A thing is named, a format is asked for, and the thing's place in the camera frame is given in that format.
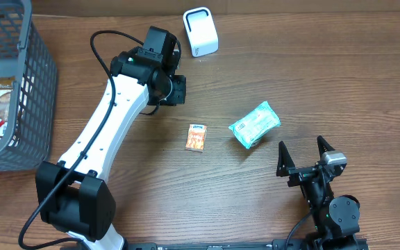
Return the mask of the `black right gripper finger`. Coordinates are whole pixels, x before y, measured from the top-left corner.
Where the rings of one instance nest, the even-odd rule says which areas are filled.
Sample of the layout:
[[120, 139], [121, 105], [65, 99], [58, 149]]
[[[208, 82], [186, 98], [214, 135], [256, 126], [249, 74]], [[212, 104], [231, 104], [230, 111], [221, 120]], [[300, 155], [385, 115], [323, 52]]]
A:
[[322, 135], [317, 137], [317, 146], [319, 149], [320, 158], [323, 158], [325, 153], [335, 151], [335, 149], [324, 139]]
[[285, 177], [290, 175], [290, 171], [296, 169], [293, 160], [288, 152], [284, 141], [278, 144], [278, 163], [276, 168], [276, 175]]

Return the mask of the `orange tissue packet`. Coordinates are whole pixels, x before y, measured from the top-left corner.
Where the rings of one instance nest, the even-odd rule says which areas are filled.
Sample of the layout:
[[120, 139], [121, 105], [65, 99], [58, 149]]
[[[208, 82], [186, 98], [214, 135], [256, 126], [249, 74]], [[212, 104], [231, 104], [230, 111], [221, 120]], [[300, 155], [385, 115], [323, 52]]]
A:
[[203, 124], [190, 124], [185, 148], [190, 151], [204, 150], [207, 126]]

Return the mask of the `teal wet wipes pack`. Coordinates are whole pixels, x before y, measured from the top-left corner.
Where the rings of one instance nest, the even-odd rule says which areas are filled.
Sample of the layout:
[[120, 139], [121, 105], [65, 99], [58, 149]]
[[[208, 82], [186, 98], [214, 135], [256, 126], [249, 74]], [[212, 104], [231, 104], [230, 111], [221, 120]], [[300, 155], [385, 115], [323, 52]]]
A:
[[267, 101], [262, 102], [228, 128], [246, 149], [255, 146], [267, 132], [281, 125], [280, 118]]

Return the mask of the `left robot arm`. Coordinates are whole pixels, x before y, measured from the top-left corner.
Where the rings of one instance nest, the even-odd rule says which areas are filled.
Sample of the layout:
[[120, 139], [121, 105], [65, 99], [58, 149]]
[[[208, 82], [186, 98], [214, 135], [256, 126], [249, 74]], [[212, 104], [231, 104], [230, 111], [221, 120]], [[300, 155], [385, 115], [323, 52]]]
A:
[[19, 233], [23, 249], [29, 248], [24, 236], [36, 217], [67, 234], [40, 248], [75, 242], [76, 249], [127, 249], [112, 223], [117, 205], [107, 182], [113, 161], [143, 109], [185, 102], [186, 77], [175, 73], [181, 43], [169, 31], [150, 27], [144, 41], [109, 65], [92, 52], [107, 74], [106, 90], [75, 143], [58, 162], [44, 161], [37, 169], [39, 205]]

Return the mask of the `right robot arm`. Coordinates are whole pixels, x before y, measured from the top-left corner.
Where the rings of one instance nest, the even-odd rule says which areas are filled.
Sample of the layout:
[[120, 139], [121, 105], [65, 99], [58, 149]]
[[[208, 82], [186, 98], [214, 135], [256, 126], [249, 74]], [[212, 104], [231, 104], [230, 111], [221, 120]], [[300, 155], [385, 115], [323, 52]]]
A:
[[283, 141], [278, 144], [276, 175], [288, 177], [289, 187], [299, 186], [309, 212], [297, 222], [284, 240], [274, 240], [274, 249], [368, 249], [360, 231], [360, 202], [351, 195], [335, 197], [330, 182], [347, 166], [347, 157], [322, 136], [317, 137], [319, 160], [297, 168]]

